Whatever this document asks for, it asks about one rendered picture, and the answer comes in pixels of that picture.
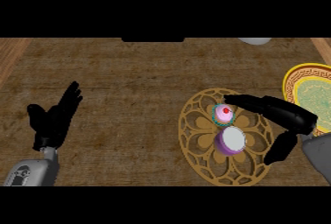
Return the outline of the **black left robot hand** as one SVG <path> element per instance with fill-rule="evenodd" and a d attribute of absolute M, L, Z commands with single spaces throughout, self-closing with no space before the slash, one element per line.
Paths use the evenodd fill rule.
<path fill-rule="evenodd" d="M 37 104 L 27 106 L 30 126 L 36 131 L 33 146 L 36 151 L 40 151 L 45 147 L 58 149 L 62 146 L 68 135 L 71 119 L 82 100 L 79 83 L 74 81 L 67 88 L 59 103 L 49 110 L 45 110 Z"/>

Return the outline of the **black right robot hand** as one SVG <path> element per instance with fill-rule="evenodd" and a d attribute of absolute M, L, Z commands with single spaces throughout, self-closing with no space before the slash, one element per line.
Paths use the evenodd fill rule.
<path fill-rule="evenodd" d="M 226 94 L 223 102 L 262 115 L 285 128 L 285 132 L 274 140 L 263 163 L 271 165 L 287 159 L 297 144 L 297 135 L 309 135 L 316 127 L 318 115 L 290 101 L 272 96 L 257 97 L 249 94 Z"/>

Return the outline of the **yellow patterned plate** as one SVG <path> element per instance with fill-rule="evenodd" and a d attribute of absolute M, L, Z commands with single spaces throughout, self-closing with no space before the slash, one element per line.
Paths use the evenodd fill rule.
<path fill-rule="evenodd" d="M 331 66 L 303 63 L 285 73 L 284 99 L 316 114 L 314 136 L 331 132 Z"/>

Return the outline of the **purple can with pale end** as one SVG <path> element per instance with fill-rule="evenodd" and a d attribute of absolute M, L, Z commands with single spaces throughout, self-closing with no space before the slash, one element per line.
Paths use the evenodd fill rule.
<path fill-rule="evenodd" d="M 246 134 L 243 130 L 235 126 L 226 127 L 215 137 L 215 145 L 225 155 L 241 153 L 246 148 Z"/>

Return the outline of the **round gold openwork placemat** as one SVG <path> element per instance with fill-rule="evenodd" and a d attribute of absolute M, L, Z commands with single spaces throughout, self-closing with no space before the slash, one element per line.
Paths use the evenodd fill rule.
<path fill-rule="evenodd" d="M 253 186 L 269 172 L 266 152 L 275 141 L 265 117 L 238 106 L 232 125 L 246 134 L 246 147 L 237 155 L 225 155 L 216 148 L 215 138 L 223 130 L 213 121 L 213 108 L 225 95 L 238 95 L 231 89 L 210 88 L 186 101 L 179 118 L 181 151 L 197 174 L 216 186 Z"/>

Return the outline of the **pink cupcake with cherry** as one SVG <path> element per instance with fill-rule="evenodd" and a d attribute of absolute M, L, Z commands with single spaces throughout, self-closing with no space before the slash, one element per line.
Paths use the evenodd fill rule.
<path fill-rule="evenodd" d="M 229 126 L 234 123 L 234 110 L 229 105 L 220 103 L 213 106 L 212 120 L 217 126 Z"/>

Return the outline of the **pale grey round object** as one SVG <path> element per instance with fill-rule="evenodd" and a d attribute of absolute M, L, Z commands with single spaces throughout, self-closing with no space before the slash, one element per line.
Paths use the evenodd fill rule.
<path fill-rule="evenodd" d="M 271 38 L 240 38 L 240 40 L 250 45 L 260 46 L 271 41 Z"/>

